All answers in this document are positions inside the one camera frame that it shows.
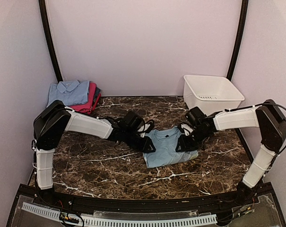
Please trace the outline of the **blue cloth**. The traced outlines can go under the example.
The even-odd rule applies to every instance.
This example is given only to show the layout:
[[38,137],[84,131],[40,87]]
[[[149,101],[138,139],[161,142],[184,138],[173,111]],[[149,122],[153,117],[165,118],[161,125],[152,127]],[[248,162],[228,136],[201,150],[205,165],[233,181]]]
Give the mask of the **blue cloth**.
[[155,152],[144,153],[147,168],[156,168],[191,161],[198,157],[198,151],[176,150],[178,139],[182,135],[177,127],[168,130],[152,130],[147,133],[155,146]]

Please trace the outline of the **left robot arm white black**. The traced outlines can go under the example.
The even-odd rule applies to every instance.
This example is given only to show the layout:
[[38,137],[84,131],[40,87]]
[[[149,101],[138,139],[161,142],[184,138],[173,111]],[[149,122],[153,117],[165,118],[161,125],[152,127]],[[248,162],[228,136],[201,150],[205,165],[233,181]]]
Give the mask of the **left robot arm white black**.
[[124,142],[129,148],[142,153],[153,153],[156,148],[147,133],[154,128],[154,121],[145,122],[142,117],[129,111],[124,117],[92,117],[67,107],[62,101],[52,102],[34,120],[33,167],[36,183],[41,189],[39,197],[48,206],[55,206],[58,195],[53,187],[53,155],[67,131],[79,132],[101,139]]

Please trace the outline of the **light blue button shirt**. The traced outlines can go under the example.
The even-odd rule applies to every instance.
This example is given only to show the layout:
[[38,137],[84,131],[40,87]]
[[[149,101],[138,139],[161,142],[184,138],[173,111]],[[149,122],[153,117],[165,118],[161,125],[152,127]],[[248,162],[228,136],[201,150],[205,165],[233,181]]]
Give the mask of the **light blue button shirt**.
[[61,81],[58,84],[51,83],[48,104],[56,100],[63,102],[65,106],[81,105],[88,102],[89,81],[79,82],[78,80]]

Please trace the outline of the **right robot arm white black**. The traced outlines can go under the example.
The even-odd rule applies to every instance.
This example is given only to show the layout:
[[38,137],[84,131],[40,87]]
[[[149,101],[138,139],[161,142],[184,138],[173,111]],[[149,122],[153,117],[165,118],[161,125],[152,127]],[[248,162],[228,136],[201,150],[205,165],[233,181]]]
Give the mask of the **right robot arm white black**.
[[231,129],[243,134],[248,148],[252,148],[251,141],[259,142],[259,150],[253,153],[253,162],[241,180],[243,187],[233,194],[237,205],[250,199],[250,189],[270,171],[276,158],[286,149],[286,108],[272,99],[210,115],[194,107],[185,117],[187,122],[179,126],[183,134],[178,139],[177,152],[197,150],[214,133]]

